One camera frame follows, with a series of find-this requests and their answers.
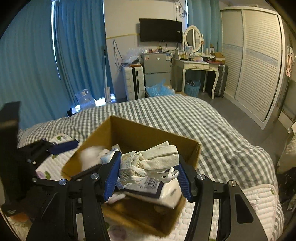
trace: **barcode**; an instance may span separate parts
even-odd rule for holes
[[[155,178],[148,177],[144,183],[145,189],[155,189],[157,187],[158,181]]]

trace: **checkered blanket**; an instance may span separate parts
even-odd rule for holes
[[[19,133],[19,147],[59,133],[83,142],[110,115],[196,139],[202,144],[198,171],[211,180],[233,179],[242,189],[259,184],[278,189],[272,160],[264,149],[252,146],[208,103],[182,95],[111,104],[37,124]],[[281,235],[283,224],[278,203],[273,240]]]

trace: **bolt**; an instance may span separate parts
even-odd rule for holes
[[[59,181],[59,184],[60,184],[61,186],[66,185],[66,183],[67,183],[67,180],[66,180],[66,179],[61,179],[61,180]]]
[[[198,174],[198,175],[197,175],[197,179],[198,179],[198,180],[204,180],[204,179],[205,179],[205,175],[203,175],[203,174]]]
[[[237,185],[237,183],[233,180],[229,181],[229,185],[232,187],[235,187]]]
[[[100,176],[100,175],[97,174],[97,173],[93,173],[93,174],[91,174],[91,178],[92,178],[92,179],[97,179],[99,176]]]

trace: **black tv screen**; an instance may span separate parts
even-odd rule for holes
[[[160,42],[182,42],[182,22],[155,19],[140,18],[140,40],[160,41]]]

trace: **gray floor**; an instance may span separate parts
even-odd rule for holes
[[[276,164],[285,146],[288,132],[277,120],[262,130],[247,114],[226,98],[212,98],[200,92],[198,97],[213,106],[252,145],[264,148]]]

